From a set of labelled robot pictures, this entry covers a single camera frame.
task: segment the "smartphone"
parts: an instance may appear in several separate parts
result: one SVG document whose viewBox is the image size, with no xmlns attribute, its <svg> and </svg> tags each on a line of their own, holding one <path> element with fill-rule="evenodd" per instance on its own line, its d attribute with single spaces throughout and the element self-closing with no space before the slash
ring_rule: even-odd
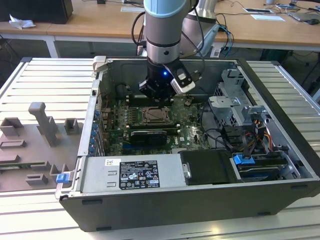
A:
<svg viewBox="0 0 320 240">
<path fill-rule="evenodd" d="M 247 13 L 252 13 L 252 14 L 265 14 L 265 13 L 273 13 L 273 11 L 269 9 L 258 9 L 258 8 L 244 8 L 244 10 Z"/>
<path fill-rule="evenodd" d="M 277 3 L 275 6 L 280 9 L 287 9 L 287 10 L 298 10 L 299 9 L 297 6 L 293 6 L 293 5 L 289 5 L 289 4 Z"/>
</svg>

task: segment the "power supply label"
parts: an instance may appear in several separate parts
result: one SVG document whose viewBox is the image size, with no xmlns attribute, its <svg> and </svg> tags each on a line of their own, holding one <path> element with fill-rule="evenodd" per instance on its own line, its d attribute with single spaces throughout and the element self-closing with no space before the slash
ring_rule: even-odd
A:
<svg viewBox="0 0 320 240">
<path fill-rule="evenodd" d="M 119 178 L 121 190 L 160 188 L 157 161 L 122 161 Z"/>
</svg>

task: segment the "motherboard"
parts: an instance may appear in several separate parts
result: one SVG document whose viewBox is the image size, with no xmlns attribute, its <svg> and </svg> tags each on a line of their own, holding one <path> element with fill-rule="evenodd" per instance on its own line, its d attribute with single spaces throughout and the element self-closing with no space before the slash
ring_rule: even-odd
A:
<svg viewBox="0 0 320 240">
<path fill-rule="evenodd" d="M 165 106 L 129 99 L 104 104 L 103 141 L 107 156 L 176 154 L 209 149 L 200 126 L 203 103 L 193 97 L 175 97 Z"/>
</svg>

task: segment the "green circuit board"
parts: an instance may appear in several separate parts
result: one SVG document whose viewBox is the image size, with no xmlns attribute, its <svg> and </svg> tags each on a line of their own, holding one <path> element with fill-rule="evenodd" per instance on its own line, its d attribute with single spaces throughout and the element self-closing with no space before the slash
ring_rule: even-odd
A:
<svg viewBox="0 0 320 240">
<path fill-rule="evenodd" d="M 191 98 L 175 97 L 172 106 L 130 107 L 124 100 L 111 101 L 109 113 L 104 119 L 104 143 L 107 156 L 171 154 L 180 150 L 209 149 L 199 124 L 201 103 Z M 154 121 L 161 127 L 150 126 Z M 132 147 L 129 135 L 132 131 L 166 131 L 166 144 L 159 147 Z"/>
</svg>

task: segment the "black box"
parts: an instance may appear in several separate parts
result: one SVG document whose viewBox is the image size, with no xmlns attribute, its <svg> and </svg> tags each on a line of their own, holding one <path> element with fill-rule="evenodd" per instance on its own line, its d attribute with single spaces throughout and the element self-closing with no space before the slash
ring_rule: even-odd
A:
<svg viewBox="0 0 320 240">
<path fill-rule="evenodd" d="M 71 0 L 0 0 L 0 21 L 12 17 L 52 24 L 66 24 L 73 12 Z"/>
</svg>

